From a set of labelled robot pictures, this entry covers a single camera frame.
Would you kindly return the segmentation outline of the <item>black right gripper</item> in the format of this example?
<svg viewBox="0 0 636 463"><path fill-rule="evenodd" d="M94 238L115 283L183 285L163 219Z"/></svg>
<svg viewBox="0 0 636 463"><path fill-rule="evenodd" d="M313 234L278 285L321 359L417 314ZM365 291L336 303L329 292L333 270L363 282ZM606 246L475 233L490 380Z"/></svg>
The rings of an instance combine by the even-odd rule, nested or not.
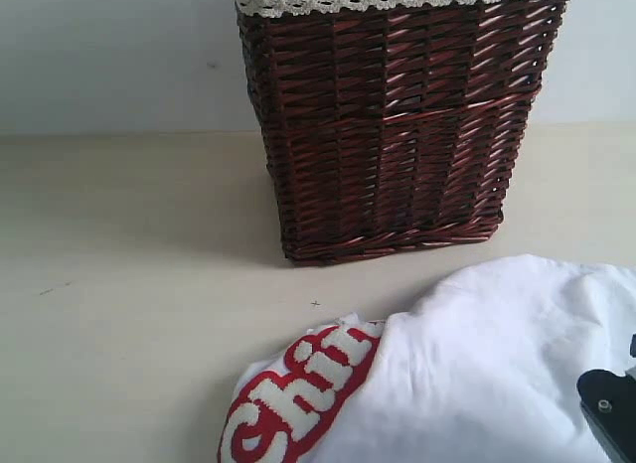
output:
<svg viewBox="0 0 636 463"><path fill-rule="evenodd" d="M581 411L611 462L635 463L635 366L622 376L590 370L576 383Z"/></svg>

